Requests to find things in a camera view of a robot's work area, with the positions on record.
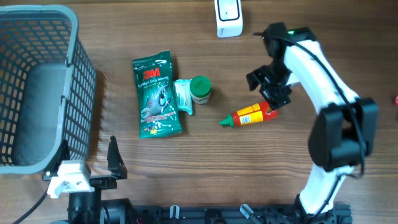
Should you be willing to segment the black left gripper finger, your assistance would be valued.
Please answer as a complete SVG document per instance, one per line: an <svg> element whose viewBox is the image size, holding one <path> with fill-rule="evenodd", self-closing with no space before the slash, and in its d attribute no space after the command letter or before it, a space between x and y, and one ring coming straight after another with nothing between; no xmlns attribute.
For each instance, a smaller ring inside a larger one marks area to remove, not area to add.
<svg viewBox="0 0 398 224"><path fill-rule="evenodd" d="M108 170L116 179L127 179L127 169L119 153L118 143L115 136L110 137L108 146Z"/></svg>
<svg viewBox="0 0 398 224"><path fill-rule="evenodd" d="M49 162L49 164L45 168L45 176L57 176L58 169L63 161L70 160L70 150L68 147L68 141L63 140Z"/></svg>

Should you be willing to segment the red yellow sauce bottle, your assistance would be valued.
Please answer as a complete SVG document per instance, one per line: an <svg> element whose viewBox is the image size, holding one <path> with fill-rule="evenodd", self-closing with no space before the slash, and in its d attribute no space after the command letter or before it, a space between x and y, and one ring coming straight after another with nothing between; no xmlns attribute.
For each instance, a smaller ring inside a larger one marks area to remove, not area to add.
<svg viewBox="0 0 398 224"><path fill-rule="evenodd" d="M262 101L237 110L220 121L221 126L235 127L253 123L260 123L278 117L279 112L273 110L268 102Z"/></svg>

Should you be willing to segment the green snack bag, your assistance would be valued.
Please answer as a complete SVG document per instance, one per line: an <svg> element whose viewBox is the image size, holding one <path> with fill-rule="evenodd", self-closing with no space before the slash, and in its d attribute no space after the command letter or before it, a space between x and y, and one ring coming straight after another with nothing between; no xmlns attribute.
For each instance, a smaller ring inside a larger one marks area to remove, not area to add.
<svg viewBox="0 0 398 224"><path fill-rule="evenodd" d="M139 101L139 137L162 138L182 132L168 50L132 61Z"/></svg>

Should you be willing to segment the green lid jar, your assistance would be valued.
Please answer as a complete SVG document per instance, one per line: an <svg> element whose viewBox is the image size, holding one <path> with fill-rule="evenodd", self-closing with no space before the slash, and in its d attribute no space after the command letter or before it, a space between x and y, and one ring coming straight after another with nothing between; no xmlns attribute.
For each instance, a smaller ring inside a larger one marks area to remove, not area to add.
<svg viewBox="0 0 398 224"><path fill-rule="evenodd" d="M190 94L196 104L205 104L211 97L211 81L205 76L197 76L190 82Z"/></svg>

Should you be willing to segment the light blue tissue packet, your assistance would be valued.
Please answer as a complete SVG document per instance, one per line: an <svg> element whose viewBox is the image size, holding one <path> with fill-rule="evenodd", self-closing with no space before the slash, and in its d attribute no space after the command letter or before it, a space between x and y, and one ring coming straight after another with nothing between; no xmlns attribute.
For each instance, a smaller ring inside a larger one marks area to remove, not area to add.
<svg viewBox="0 0 398 224"><path fill-rule="evenodd" d="M180 79L174 81L175 94L177 96L177 106L179 111L185 111L189 115L193 114L193 101L190 93L191 80Z"/></svg>

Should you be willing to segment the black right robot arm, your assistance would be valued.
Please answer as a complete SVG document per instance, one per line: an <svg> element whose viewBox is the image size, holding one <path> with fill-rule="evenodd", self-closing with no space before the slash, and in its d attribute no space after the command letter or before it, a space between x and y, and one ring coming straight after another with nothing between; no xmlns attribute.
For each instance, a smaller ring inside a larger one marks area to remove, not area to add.
<svg viewBox="0 0 398 224"><path fill-rule="evenodd" d="M277 22L258 36L272 62L247 74L250 90L258 89L277 110L290 103L291 87L299 83L317 113L308 139L313 167L296 197L291 220L325 222L337 216L333 200L345 178L364 175L366 157L373 151L377 104L342 81L308 27L288 30Z"/></svg>

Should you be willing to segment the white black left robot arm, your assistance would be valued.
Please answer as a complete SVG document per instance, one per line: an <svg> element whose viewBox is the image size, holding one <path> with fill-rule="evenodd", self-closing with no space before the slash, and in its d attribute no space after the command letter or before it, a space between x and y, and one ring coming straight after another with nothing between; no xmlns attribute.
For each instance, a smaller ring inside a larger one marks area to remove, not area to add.
<svg viewBox="0 0 398 224"><path fill-rule="evenodd" d="M115 136L108 145L108 175L91 175L84 160L71 160L68 143L60 146L57 161L50 162L44 179L49 180L47 195L59 198L68 194L68 218L65 223L142 223L142 218L128 198L102 200L102 191L117 188L117 181L127 179L127 169L119 153Z"/></svg>

